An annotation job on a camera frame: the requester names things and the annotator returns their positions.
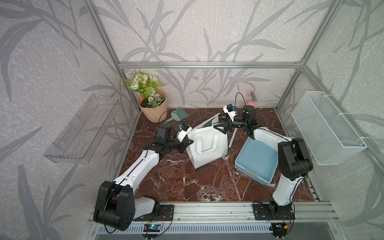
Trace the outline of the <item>white insulated delivery bag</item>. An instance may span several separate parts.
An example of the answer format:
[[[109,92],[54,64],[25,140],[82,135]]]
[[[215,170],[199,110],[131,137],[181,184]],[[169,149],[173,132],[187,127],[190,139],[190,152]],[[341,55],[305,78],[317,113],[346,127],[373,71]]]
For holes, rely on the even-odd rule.
[[[188,138],[194,141],[186,148],[188,156],[195,169],[215,161],[228,153],[228,136],[219,124],[216,114],[188,133]]]

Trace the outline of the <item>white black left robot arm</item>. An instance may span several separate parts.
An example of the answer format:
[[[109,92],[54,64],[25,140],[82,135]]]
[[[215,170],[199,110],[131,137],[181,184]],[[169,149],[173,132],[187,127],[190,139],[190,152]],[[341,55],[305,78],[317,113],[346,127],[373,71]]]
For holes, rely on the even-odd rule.
[[[135,199],[135,192],[145,176],[173,150],[183,153],[193,143],[188,138],[192,127],[181,124],[171,136],[172,127],[160,124],[154,140],[145,146],[139,158],[112,182],[104,181],[98,191],[93,220],[105,227],[124,231],[135,219],[156,219],[160,203],[150,197]]]

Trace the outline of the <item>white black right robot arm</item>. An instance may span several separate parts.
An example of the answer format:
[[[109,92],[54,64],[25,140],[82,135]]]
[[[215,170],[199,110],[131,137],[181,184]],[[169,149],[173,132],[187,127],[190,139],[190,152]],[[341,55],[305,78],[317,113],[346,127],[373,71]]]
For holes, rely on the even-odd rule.
[[[300,183],[313,170],[309,151],[302,138],[289,138],[263,127],[256,120],[253,106],[229,104],[219,114],[222,121],[215,128],[222,133],[242,129],[248,136],[235,160],[235,168],[260,184],[269,184],[277,169],[281,171],[278,185],[268,204],[253,205],[256,220],[294,220],[293,196]]]

